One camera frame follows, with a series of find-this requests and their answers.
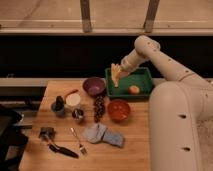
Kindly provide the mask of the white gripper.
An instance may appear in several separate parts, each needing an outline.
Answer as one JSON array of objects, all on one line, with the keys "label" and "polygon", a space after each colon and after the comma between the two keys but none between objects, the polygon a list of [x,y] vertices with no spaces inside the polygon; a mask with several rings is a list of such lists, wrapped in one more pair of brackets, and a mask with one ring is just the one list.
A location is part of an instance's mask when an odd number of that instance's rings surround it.
[{"label": "white gripper", "polygon": [[111,64],[111,75],[117,77],[118,80],[128,76],[138,67],[138,59],[135,56],[125,56],[121,60],[121,64]]}]

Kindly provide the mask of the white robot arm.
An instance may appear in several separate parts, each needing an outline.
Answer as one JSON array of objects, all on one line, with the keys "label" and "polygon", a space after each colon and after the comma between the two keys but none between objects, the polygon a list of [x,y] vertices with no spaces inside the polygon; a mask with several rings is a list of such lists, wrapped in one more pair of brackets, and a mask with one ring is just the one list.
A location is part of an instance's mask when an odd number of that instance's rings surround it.
[{"label": "white robot arm", "polygon": [[142,35],[119,64],[111,66],[119,80],[149,61],[165,78],[149,98],[151,171],[203,171],[196,120],[213,116],[213,84],[160,51]]}]

